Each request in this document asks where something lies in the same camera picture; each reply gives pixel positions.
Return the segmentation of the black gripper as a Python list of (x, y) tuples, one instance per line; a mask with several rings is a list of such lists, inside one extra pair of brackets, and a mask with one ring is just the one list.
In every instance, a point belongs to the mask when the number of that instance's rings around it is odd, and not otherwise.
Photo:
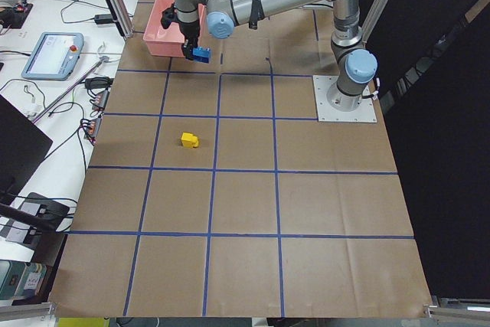
[(194, 48), (198, 46), (201, 33), (200, 20), (193, 22), (179, 22), (180, 32), (184, 35), (185, 42), (181, 45), (181, 50), (187, 60), (194, 60)]

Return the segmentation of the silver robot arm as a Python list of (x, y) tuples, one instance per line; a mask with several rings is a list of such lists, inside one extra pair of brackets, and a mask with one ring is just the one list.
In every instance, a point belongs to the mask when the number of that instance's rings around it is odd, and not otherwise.
[[(321, 0), (174, 0), (162, 12), (161, 25), (167, 29), (171, 23), (178, 24), (185, 38), (181, 45), (184, 57), (206, 63), (209, 51), (198, 45), (199, 5), (206, 8), (209, 33), (217, 39), (225, 39), (239, 25), (255, 30), (264, 18), (318, 1)], [(331, 45), (339, 67), (338, 79), (329, 88), (327, 99), (334, 109), (350, 112), (359, 107), (364, 89), (374, 79), (377, 59), (361, 44), (363, 31), (359, 25), (358, 0), (326, 1), (333, 4)]]

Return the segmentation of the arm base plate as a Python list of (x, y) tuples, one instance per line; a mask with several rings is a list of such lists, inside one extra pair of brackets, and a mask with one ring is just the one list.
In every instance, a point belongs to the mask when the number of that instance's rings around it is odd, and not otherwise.
[(376, 123), (374, 102), (362, 95), (344, 95), (337, 86), (338, 76), (312, 77), (317, 117), (320, 123)]

